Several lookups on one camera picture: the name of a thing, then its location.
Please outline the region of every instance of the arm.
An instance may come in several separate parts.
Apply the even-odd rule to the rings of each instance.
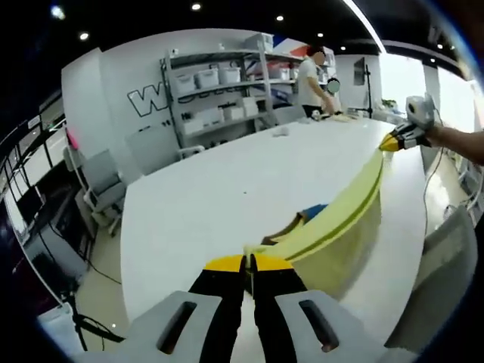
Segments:
[[[473,163],[484,166],[484,132],[461,132],[449,127],[436,126],[427,138],[433,146],[443,146],[455,151]]]
[[[314,93],[323,99],[324,104],[326,105],[327,112],[333,114],[334,113],[333,102],[331,102],[330,97],[326,95],[326,92],[324,92],[321,89],[321,87],[318,84],[318,80],[316,78],[308,77],[308,82],[309,82],[309,86],[312,88]]]

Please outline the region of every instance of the white tabletop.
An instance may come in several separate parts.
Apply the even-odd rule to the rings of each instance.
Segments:
[[[296,212],[330,203],[393,128],[370,119],[285,127],[288,136],[274,137],[275,129],[259,132],[128,187],[121,273],[130,321],[172,291],[188,290],[211,259],[242,253],[244,244],[258,244],[280,231]],[[425,233],[424,184],[417,147],[392,156],[381,187],[378,239],[341,300],[382,343],[400,319],[417,276]],[[252,318],[250,299],[244,306],[245,327]],[[239,330],[232,361],[256,344],[253,328]],[[262,354],[260,347],[251,349]]]

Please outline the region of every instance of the desk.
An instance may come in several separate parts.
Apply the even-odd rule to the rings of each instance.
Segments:
[[[172,291],[189,289],[211,259],[241,253],[244,244],[280,231],[297,211],[330,203],[393,129],[371,119],[285,127],[288,136],[274,137],[274,129],[259,132],[128,187],[121,274],[130,321]],[[400,319],[417,276],[425,233],[424,185],[419,148],[393,154],[381,186],[378,239],[341,300],[382,343]],[[245,327],[250,309],[246,299],[234,354],[260,361],[257,330]]]

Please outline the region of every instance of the black ceiling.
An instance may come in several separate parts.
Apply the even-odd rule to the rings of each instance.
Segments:
[[[34,117],[39,105],[60,88],[62,67],[93,48],[105,50],[157,33],[209,27],[258,30],[303,42],[323,42],[335,50],[346,41],[370,38],[341,0],[199,2],[202,9],[198,12],[191,11],[192,2],[186,0],[36,0],[3,5],[2,33],[6,44],[0,75],[0,136]],[[427,41],[430,16],[417,0],[355,2],[382,39],[437,51],[436,45]],[[52,5],[63,8],[65,20],[52,18]],[[284,15],[283,22],[275,20],[279,14]],[[81,31],[90,33],[87,42],[79,41]],[[324,38],[317,38],[317,33],[323,33]],[[448,48],[441,52],[452,56]]]

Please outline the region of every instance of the white shirt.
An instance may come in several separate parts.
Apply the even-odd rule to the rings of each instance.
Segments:
[[[312,90],[308,82],[308,77],[314,78],[318,81],[316,63],[311,57],[306,57],[299,66],[299,73],[297,75],[297,99],[299,104],[320,107],[322,99]]]

